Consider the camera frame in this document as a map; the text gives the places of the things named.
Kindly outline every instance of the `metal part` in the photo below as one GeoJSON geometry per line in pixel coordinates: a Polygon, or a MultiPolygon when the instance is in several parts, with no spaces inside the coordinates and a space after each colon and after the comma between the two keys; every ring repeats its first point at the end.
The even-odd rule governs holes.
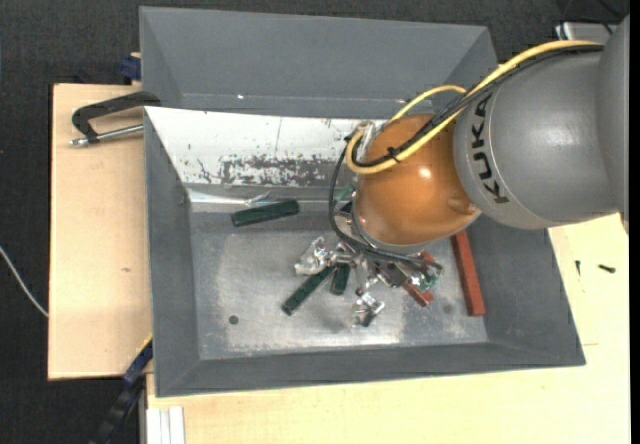
{"type": "Polygon", "coordinates": [[[90,143],[102,142],[104,140],[108,140],[111,138],[118,138],[124,135],[130,135],[132,133],[138,133],[144,129],[142,124],[137,126],[129,126],[122,129],[116,129],[113,131],[107,131],[106,133],[100,133],[93,137],[93,140],[89,140],[86,136],[82,138],[74,138],[73,140],[69,140],[69,145],[73,145],[76,147],[80,147],[83,145],[89,145],[90,143]]]}
{"type": "Polygon", "coordinates": [[[334,295],[342,295],[347,289],[349,282],[349,274],[351,267],[348,264],[340,264],[336,269],[336,273],[331,280],[331,293],[334,295]]]}
{"type": "Polygon", "coordinates": [[[231,223],[234,227],[268,222],[286,216],[296,215],[300,212],[300,206],[295,200],[283,200],[271,204],[263,204],[251,209],[236,211],[231,215],[231,223]]]}
{"type": "Polygon", "coordinates": [[[291,316],[297,309],[302,305],[302,303],[309,298],[311,293],[313,293],[320,284],[322,284],[329,275],[336,271],[335,268],[328,266],[320,273],[316,273],[315,275],[310,276],[307,280],[305,280],[293,295],[287,298],[286,302],[282,304],[282,310],[289,316],[291,316]]]}
{"type": "Polygon", "coordinates": [[[296,275],[315,275],[327,267],[330,251],[325,245],[324,236],[319,236],[293,265],[296,275]]]}
{"type": "Polygon", "coordinates": [[[353,304],[352,326],[368,327],[382,309],[384,302],[377,300],[371,293],[363,293],[353,304]]]}
{"type": "Polygon", "coordinates": [[[407,280],[407,276],[396,266],[396,263],[387,261],[376,264],[378,265],[377,277],[390,288],[402,286],[407,280]]]}

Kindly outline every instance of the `red wooden block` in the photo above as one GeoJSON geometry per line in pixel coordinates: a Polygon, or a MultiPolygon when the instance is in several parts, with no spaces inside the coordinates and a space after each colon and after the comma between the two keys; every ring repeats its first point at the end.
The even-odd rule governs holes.
{"type": "Polygon", "coordinates": [[[464,299],[467,304],[467,312],[469,316],[482,316],[487,311],[484,307],[478,272],[476,271],[476,264],[471,254],[471,246],[469,245],[467,232],[461,231],[452,236],[451,244],[453,245],[453,253],[456,256],[458,271],[460,272],[460,281],[462,283],[464,299]]]}

